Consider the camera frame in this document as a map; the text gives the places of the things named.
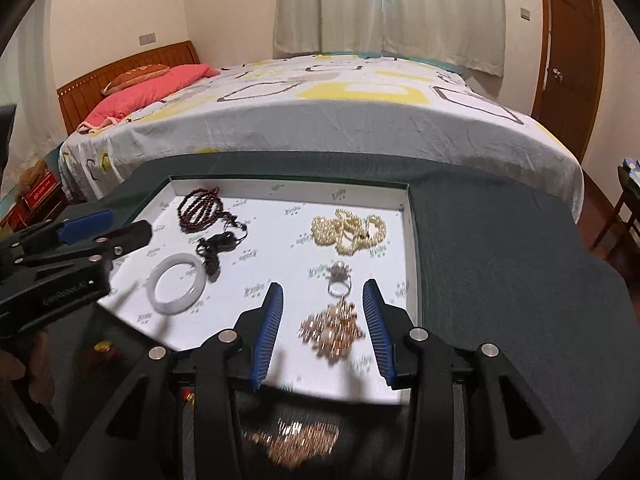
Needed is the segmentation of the person's left hand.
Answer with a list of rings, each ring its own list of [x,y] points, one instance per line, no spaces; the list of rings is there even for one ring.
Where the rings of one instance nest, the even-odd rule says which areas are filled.
[[[1,379],[19,380],[27,377],[28,393],[32,400],[50,408],[55,394],[55,383],[48,351],[48,333],[36,333],[28,346],[30,355],[24,359],[1,350]]]

